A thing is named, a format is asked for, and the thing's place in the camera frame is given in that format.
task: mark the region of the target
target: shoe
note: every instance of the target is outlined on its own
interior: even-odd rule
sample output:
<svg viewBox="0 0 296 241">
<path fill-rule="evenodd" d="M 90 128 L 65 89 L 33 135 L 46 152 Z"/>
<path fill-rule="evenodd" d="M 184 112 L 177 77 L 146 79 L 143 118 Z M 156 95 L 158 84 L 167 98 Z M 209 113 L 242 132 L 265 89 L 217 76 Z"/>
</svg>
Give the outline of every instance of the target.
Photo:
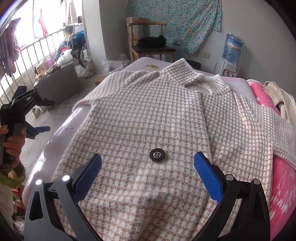
<svg viewBox="0 0 296 241">
<path fill-rule="evenodd" d="M 40 110 L 39 110 L 38 106 L 35 105 L 33 107 L 33 109 L 32 109 L 32 114 L 33 114 L 33 116 L 34 116 L 35 119 L 39 116 L 39 112 L 40 112 Z"/>
<path fill-rule="evenodd" d="M 43 113 L 44 111 L 46 111 L 45 106 L 38 106 L 38 108 L 41 111 L 41 113 Z"/>
</svg>

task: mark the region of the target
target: sweater cuff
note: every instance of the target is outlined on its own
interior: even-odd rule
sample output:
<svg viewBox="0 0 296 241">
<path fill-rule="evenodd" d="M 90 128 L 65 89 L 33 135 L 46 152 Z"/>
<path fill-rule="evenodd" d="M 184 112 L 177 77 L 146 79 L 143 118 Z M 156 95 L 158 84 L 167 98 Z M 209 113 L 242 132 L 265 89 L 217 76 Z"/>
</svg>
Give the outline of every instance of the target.
<svg viewBox="0 0 296 241">
<path fill-rule="evenodd" d="M 6 185 L 12 189 L 16 189 L 16 188 L 19 188 L 21 186 L 21 184 L 25 181 L 26 171 L 25 171 L 25 168 L 21 162 L 13 170 L 16 173 L 18 180 L 12 179 L 12 178 L 4 175 L 0 171 L 0 183 L 3 185 Z"/>
</svg>

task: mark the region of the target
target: wooden chair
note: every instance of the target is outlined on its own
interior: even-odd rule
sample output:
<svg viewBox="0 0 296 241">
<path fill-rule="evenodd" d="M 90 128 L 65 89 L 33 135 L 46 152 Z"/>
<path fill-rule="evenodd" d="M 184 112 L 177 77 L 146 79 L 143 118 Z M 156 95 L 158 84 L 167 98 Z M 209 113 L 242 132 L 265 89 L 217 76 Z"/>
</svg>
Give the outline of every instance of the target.
<svg viewBox="0 0 296 241">
<path fill-rule="evenodd" d="M 167 23 L 161 23 L 161 22 L 155 22 L 155 21 L 150 21 L 150 20 L 143 20 L 143 21 L 138 21 L 134 23 L 128 23 L 127 26 L 131 27 L 131 50 L 132 50 L 132 55 L 131 55 L 131 61 L 135 61 L 135 55 L 137 56 L 137 59 L 139 59 L 141 56 L 145 55 L 158 55 L 159 54 L 159 59 L 161 60 L 163 54 L 170 54 L 170 61 L 174 61 L 174 55 L 176 50 L 172 47 L 169 47 L 167 45 L 163 47 L 158 47 L 158 48 L 145 48 L 141 47 L 138 45 L 133 44 L 133 26 L 135 25 L 160 25 L 160 35 L 163 34 L 163 25 L 167 25 Z"/>
</svg>

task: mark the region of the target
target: hand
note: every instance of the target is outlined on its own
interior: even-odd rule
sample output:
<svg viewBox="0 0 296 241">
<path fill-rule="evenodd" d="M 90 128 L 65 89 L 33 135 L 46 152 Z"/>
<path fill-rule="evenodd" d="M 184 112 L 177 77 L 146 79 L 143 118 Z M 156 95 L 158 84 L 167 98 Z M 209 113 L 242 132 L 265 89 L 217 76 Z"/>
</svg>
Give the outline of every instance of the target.
<svg viewBox="0 0 296 241">
<path fill-rule="evenodd" d="M 8 133 L 7 126 L 0 127 L 0 135 L 5 135 Z M 11 168 L 9 169 L 0 169 L 4 175 L 7 175 L 12 169 L 18 166 L 20 162 L 20 154 L 22 152 L 22 147 L 25 144 L 25 138 L 27 133 L 25 130 L 21 130 L 21 137 L 8 137 L 7 141 L 4 142 L 4 147 L 6 147 L 6 152 L 12 156 L 14 156 L 14 160 L 11 163 Z"/>
</svg>

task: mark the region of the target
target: pink floral bedding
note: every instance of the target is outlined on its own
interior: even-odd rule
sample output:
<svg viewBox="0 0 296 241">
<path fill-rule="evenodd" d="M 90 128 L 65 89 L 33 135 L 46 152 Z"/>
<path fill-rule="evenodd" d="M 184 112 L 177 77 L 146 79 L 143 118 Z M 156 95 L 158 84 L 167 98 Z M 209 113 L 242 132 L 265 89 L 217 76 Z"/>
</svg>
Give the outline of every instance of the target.
<svg viewBox="0 0 296 241">
<path fill-rule="evenodd" d="M 280 115 L 263 85 L 258 82 L 249 83 L 260 105 L 272 108 Z M 270 240 L 280 232 L 296 207 L 296 171 L 283 159 L 274 156 L 271 199 L 269 203 L 269 217 L 271 235 Z"/>
</svg>

